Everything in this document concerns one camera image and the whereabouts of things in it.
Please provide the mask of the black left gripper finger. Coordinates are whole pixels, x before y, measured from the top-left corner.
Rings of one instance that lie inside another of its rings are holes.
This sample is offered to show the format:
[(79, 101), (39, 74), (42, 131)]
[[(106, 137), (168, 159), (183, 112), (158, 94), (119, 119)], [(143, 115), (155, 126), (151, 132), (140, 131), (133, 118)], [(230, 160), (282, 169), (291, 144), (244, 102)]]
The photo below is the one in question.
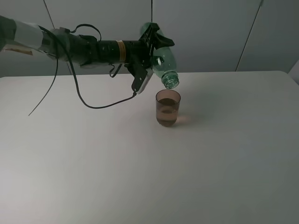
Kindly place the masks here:
[(163, 35), (159, 34), (158, 32), (155, 33), (154, 42), (153, 42), (154, 48), (160, 49), (163, 47), (172, 47), (174, 45), (175, 43), (172, 39), (166, 38)]

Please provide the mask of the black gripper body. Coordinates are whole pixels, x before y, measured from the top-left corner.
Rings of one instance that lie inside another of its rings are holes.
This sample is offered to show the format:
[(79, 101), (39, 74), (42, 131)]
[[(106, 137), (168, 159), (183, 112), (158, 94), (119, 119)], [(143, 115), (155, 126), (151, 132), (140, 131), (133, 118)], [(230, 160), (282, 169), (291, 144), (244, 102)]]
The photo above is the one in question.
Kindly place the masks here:
[(159, 26), (149, 22), (145, 24), (145, 27), (145, 31), (136, 44), (129, 46), (129, 59), (125, 63), (125, 67), (134, 77), (131, 85), (133, 91), (138, 91), (141, 87), (142, 81), (147, 75), (147, 69), (152, 70), (154, 35), (159, 30)]

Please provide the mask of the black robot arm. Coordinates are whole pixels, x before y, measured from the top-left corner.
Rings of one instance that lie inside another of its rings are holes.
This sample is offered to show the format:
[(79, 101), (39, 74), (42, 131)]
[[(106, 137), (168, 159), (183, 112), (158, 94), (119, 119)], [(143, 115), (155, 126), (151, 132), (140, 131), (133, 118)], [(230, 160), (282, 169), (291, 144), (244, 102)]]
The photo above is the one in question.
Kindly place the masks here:
[(152, 76), (154, 51), (174, 46), (173, 40), (158, 33), (149, 23), (137, 41), (97, 40), (90, 35), (74, 35), (69, 29), (45, 31), (38, 25), (0, 18), (0, 48), (25, 47), (83, 67), (123, 64), (134, 77), (131, 88), (141, 93)]

